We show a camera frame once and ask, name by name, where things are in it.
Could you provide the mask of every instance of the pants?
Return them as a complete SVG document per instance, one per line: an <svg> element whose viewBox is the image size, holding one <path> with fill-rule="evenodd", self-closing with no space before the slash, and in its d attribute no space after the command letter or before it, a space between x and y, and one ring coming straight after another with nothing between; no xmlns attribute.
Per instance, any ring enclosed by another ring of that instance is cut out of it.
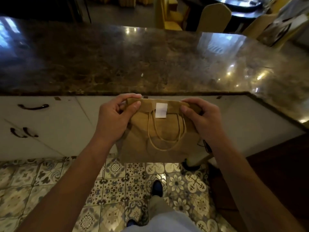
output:
<svg viewBox="0 0 309 232"><path fill-rule="evenodd" d="M148 213L149 220L160 213L168 213L174 211L163 198L154 195L149 200Z"/></svg>

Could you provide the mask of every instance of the white sticker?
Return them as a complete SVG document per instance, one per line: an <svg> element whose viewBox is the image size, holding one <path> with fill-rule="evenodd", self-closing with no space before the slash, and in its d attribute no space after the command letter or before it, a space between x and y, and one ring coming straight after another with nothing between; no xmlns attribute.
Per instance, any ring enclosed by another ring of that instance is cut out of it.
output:
<svg viewBox="0 0 309 232"><path fill-rule="evenodd" d="M166 112L168 111L167 103L157 103L155 106L155 117L166 118Z"/></svg>

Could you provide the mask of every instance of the paper bag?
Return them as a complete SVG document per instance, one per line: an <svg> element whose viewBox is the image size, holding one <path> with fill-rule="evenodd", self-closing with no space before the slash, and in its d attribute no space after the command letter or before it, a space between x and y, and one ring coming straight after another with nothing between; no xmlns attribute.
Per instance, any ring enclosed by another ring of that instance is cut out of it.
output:
<svg viewBox="0 0 309 232"><path fill-rule="evenodd" d="M200 137L193 122L180 110L181 105L201 109L195 104L160 99L127 100L127 106L141 101L122 138L116 142L122 163L180 163L199 151ZM167 103L166 118L155 118L157 103Z"/></svg>

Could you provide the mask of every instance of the person's right arm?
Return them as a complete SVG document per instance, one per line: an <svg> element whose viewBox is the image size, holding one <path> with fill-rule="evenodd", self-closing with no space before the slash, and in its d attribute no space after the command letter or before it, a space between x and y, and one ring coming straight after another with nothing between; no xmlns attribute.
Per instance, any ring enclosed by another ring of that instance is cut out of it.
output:
<svg viewBox="0 0 309 232"><path fill-rule="evenodd" d="M211 147L237 208L250 232L305 232L293 215L259 179L249 163L234 147L222 128L220 110L201 98L195 103L204 114L182 106L181 111L195 124L202 139Z"/></svg>

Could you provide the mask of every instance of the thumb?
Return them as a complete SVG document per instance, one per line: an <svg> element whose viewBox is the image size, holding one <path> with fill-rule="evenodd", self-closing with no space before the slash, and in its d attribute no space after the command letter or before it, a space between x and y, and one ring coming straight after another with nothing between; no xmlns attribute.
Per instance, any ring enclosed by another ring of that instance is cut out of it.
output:
<svg viewBox="0 0 309 232"><path fill-rule="evenodd" d="M129 105L124 110L124 112L121 114L121 116L124 117L127 122L129 122L129 119L131 119L131 117L137 112L140 106L141 106L141 101L137 101Z"/></svg>
<svg viewBox="0 0 309 232"><path fill-rule="evenodd" d="M189 107L182 105L180 107L180 110L182 111L182 113L184 113L193 122L198 121L198 119L200 118L200 116L194 110L192 110Z"/></svg>

